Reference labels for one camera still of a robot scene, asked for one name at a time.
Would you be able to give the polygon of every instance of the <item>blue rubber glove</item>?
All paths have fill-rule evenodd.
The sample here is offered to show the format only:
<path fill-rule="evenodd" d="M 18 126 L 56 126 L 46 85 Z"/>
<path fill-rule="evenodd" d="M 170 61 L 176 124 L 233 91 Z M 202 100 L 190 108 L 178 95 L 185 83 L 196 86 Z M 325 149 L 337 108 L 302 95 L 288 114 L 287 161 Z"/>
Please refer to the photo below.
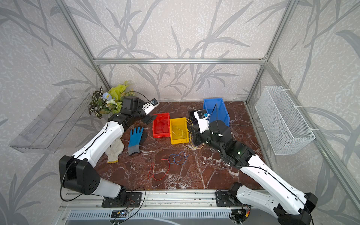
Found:
<path fill-rule="evenodd" d="M 139 149 L 139 143 L 141 140 L 141 136 L 143 135 L 144 128 L 142 127 L 140 130 L 140 127 L 135 128 L 134 130 L 130 131 L 130 141 L 129 146 L 127 147 L 127 152 L 129 155 L 133 153 L 140 153 Z"/>

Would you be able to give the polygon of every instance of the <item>artificial flower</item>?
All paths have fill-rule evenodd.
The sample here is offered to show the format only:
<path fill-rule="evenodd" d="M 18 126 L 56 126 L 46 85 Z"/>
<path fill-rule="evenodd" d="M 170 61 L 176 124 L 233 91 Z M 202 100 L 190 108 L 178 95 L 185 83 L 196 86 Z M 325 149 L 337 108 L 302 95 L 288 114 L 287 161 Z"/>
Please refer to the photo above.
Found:
<path fill-rule="evenodd" d="M 103 99 L 106 99 L 106 100 L 110 101 L 110 100 L 112 99 L 111 94 L 105 92 L 105 93 L 103 94 Z"/>
<path fill-rule="evenodd" d="M 128 85 L 120 84 L 117 87 L 113 87 L 110 89 L 109 93 L 116 99 L 120 100 L 121 94 L 125 92 Z"/>
<path fill-rule="evenodd" d="M 111 100 L 109 100 L 109 101 L 106 101 L 106 104 L 115 104 L 116 105 L 116 102 L 115 102 L 115 100 L 114 99 L 111 99 Z"/>

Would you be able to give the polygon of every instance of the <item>artificial plant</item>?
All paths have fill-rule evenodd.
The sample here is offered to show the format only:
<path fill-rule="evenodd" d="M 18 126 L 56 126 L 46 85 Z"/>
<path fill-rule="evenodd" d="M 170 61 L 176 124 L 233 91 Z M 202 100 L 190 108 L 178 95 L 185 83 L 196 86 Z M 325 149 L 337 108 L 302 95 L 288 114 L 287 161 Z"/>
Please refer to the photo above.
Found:
<path fill-rule="evenodd" d="M 100 87 L 99 91 L 94 91 L 93 99 L 90 102 L 89 114 L 92 112 L 101 119 L 103 114 L 115 114 L 119 113 L 122 106 L 122 100 L 126 96 L 133 96 L 134 93 L 126 93 L 128 82 L 120 84 L 117 87 L 113 87 L 109 92 L 103 91 L 103 87 Z"/>

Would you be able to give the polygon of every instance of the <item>red plastic bin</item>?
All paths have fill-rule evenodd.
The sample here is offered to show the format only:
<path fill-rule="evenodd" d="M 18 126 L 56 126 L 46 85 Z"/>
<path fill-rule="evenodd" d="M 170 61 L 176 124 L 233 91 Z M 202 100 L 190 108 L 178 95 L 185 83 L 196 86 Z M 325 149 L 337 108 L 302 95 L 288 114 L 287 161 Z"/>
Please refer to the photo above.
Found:
<path fill-rule="evenodd" d="M 154 138 L 170 137 L 170 114 L 157 113 L 156 119 L 153 121 Z"/>

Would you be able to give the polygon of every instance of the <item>yellow plastic bin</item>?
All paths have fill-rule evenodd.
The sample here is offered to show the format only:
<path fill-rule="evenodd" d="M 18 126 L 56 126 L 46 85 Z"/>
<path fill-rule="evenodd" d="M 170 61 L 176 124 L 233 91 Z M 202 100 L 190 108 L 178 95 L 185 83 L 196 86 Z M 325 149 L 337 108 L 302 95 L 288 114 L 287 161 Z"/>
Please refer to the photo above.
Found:
<path fill-rule="evenodd" d="M 189 143 L 188 126 L 186 118 L 170 119 L 171 144 Z"/>

